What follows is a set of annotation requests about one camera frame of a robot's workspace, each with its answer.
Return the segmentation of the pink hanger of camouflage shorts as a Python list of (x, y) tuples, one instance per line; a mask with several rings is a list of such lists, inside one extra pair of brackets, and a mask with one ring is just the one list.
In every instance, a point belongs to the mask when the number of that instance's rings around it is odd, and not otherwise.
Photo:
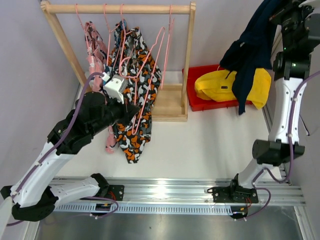
[[(124, 3), (122, 3), (120, 5), (120, 16), (121, 16), (121, 23), (122, 23), (122, 29), (123, 29), (123, 41), (122, 41), (122, 45), (121, 45), (121, 54), (120, 54), (120, 63), (119, 63), (119, 73), (122, 77), (124, 77), (125, 79), (132, 79), (135, 82), (135, 86), (134, 86), (134, 101), (133, 103), (136, 104), (137, 103), (137, 96), (138, 96), (138, 76), (126, 76), (126, 75), (122, 75), (122, 64), (126, 59), (130, 59), (131, 57), (129, 56), (128, 58), (123, 58), (124, 56), (124, 51), (125, 51), (125, 43), (126, 43), (126, 36), (127, 34), (130, 34), (129, 32), (126, 32), (127, 27), (125, 25), (125, 18), (123, 15), (123, 7), (124, 7)], [(139, 109), (138, 113), (133, 117), (133, 122), (132, 122), (132, 129), (131, 132), (133, 135), (136, 135), (138, 132), (138, 129), (140, 127), (140, 122), (141, 122), (141, 118), (143, 115), (143, 111), (145, 109), (145, 105), (147, 102), (147, 98), (144, 98), (144, 102), (142, 105), (142, 108)]]

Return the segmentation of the orange grey camouflage shorts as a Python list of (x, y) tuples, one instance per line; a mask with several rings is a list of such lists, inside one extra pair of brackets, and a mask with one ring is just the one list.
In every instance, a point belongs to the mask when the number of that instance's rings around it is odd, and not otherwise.
[(142, 108), (146, 98), (145, 109), (136, 135), (132, 134), (133, 119), (128, 125), (116, 124), (113, 132), (116, 141), (124, 152), (129, 164), (136, 164), (152, 135), (152, 109), (154, 107), (160, 85), (161, 71), (157, 68), (155, 79), (151, 82), (152, 67), (155, 60), (148, 48), (139, 27), (126, 31), (126, 41), (123, 58), (128, 58), (122, 63), (122, 75), (137, 77), (137, 100), (134, 104), (135, 82), (128, 79), (124, 90), (124, 98), (131, 104)]

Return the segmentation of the navy blue shorts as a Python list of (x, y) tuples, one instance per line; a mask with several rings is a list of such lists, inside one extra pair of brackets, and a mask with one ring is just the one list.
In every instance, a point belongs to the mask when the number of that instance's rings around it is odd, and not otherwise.
[(272, 68), (271, 53), (277, 26), (269, 19), (280, 4), (280, 0), (264, 0), (239, 39), (231, 44), (219, 63), (222, 68), (236, 72), (232, 93), (238, 101), (239, 115), (246, 111), (246, 101), (253, 87), (256, 69)]

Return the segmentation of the yellow shorts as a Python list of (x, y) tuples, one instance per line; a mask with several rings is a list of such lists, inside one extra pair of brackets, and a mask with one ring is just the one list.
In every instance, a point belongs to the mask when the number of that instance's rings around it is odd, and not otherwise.
[[(232, 92), (232, 86), (236, 79), (236, 71), (216, 70), (206, 73), (196, 79), (194, 90), (200, 99), (216, 102), (232, 101), (236, 97)], [(255, 70), (253, 85), (247, 96), (257, 109), (261, 109), (267, 103), (272, 78), (263, 68)]]

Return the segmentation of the pink hanger of navy shorts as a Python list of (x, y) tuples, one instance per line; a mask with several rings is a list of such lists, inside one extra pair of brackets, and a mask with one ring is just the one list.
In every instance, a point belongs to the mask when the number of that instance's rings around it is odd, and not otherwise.
[(156, 78), (157, 68), (159, 68), (161, 71), (160, 84), (159, 84), (160, 89), (163, 88), (164, 78), (165, 78), (166, 68), (167, 68), (168, 44), (165, 43), (166, 32), (167, 32), (166, 28), (162, 26), (159, 29), (157, 36), (155, 38), (155, 41), (149, 50), (150, 54), (155, 52), (154, 66), (151, 68), (151, 83)]

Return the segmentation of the pink hanger of yellow shorts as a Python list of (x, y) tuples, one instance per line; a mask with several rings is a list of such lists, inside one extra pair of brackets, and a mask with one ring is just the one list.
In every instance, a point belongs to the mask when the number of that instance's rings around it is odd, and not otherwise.
[(167, 36), (167, 44), (166, 44), (166, 50), (165, 50), (165, 58), (164, 58), (164, 66), (163, 66), (163, 79), (165, 79), (167, 66), (169, 62), (169, 53), (170, 53), (170, 47), (171, 47), (171, 34), (174, 29), (174, 23), (175, 18), (172, 17), (173, 15), (173, 5), (171, 4), (169, 7), (169, 23), (168, 23), (168, 36)]

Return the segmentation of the blue orange patterned shorts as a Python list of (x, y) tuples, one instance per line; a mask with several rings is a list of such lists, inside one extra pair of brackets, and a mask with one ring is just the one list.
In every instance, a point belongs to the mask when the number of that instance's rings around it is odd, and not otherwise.
[(124, 39), (124, 31), (128, 31), (128, 25), (126, 20), (120, 21), (113, 31), (114, 36), (114, 48), (110, 54), (108, 54), (107, 64), (105, 64), (105, 73), (109, 76), (113, 76), (119, 72), (120, 55), (121, 55), (121, 44)]

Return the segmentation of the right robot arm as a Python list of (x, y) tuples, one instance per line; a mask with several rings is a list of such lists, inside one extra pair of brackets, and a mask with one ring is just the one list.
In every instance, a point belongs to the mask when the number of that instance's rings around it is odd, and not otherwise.
[(276, 88), (275, 112), (267, 140), (256, 140), (252, 160), (230, 182), (234, 202), (257, 194), (256, 181), (282, 164), (293, 165), (304, 154), (299, 143), (299, 114), (311, 54), (320, 43), (317, 0), (265, 0), (240, 37), (239, 49), (249, 52), (246, 68), (272, 67)]

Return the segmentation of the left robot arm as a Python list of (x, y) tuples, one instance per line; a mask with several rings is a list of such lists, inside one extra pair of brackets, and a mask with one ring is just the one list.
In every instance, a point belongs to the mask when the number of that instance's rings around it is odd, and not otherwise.
[(67, 186), (53, 187), (50, 182), (95, 135), (116, 123), (129, 124), (139, 110), (127, 100), (106, 101), (99, 92), (81, 94), (75, 108), (48, 134), (47, 142), (28, 172), (15, 185), (0, 190), (3, 198), (12, 197), (13, 218), (18, 223), (38, 222), (69, 202), (109, 197), (110, 185), (100, 173)]

